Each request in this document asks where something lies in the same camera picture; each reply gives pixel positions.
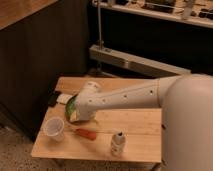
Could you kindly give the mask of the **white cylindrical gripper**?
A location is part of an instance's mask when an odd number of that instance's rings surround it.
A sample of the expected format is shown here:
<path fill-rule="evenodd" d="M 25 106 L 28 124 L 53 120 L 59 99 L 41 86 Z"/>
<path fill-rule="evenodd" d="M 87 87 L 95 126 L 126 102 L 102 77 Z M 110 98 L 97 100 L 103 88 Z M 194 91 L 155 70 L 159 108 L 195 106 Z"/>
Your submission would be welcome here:
<path fill-rule="evenodd" d="M 96 119 L 93 119 L 95 117 L 96 110 L 93 108 L 88 107 L 77 107 L 76 111 L 74 111 L 70 115 L 70 122 L 77 122 L 79 121 L 89 121 L 91 120 L 91 123 L 95 125 L 100 125 L 99 121 Z"/>

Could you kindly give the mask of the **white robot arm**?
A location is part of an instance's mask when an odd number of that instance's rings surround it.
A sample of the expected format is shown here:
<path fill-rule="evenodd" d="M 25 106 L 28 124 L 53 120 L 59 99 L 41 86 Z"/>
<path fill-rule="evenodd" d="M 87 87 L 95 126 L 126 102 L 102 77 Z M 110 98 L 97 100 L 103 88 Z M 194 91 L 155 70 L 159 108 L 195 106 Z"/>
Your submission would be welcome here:
<path fill-rule="evenodd" d="M 164 77 L 108 92 L 88 81 L 74 106 L 80 121 L 99 110 L 159 108 L 161 171 L 213 171 L 213 76 Z"/>

